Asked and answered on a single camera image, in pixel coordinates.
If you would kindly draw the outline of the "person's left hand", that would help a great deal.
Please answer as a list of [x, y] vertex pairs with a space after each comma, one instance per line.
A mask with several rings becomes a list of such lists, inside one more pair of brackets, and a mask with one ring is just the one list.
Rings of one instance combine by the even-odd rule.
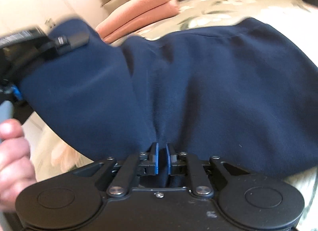
[[29, 142], [18, 120], [1, 123], [1, 140], [1, 211], [14, 212], [21, 191], [37, 182], [36, 173]]

